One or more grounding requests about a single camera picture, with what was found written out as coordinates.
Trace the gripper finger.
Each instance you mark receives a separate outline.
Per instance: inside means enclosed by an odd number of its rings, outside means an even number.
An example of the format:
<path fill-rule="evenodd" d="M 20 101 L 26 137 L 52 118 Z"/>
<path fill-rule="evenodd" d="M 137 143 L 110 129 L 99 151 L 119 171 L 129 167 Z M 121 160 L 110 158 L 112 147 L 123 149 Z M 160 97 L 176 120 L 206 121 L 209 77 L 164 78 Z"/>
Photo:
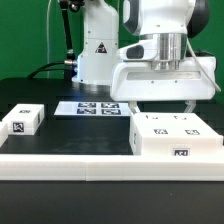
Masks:
<path fill-rule="evenodd" d="M 137 102 L 136 101 L 131 101 L 128 103 L 128 106 L 129 106 L 129 109 L 130 111 L 133 113 L 133 114 L 136 114 L 136 113 L 139 113 L 140 112 L 140 109 L 137 105 Z"/>
<path fill-rule="evenodd" d="M 186 113 L 192 113 L 196 107 L 196 101 L 195 100 L 189 100 L 185 102 L 186 104 Z"/>

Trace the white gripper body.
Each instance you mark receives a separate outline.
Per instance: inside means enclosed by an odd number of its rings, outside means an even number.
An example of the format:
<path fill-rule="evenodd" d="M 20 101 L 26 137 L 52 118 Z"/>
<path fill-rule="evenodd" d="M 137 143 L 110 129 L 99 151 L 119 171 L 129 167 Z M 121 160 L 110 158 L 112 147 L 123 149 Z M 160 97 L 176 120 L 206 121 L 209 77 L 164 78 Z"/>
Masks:
<path fill-rule="evenodd" d="M 121 62 L 110 88 L 115 101 L 207 100 L 215 95 L 214 56 L 186 57 L 177 70 L 152 70 L 149 62 Z"/>

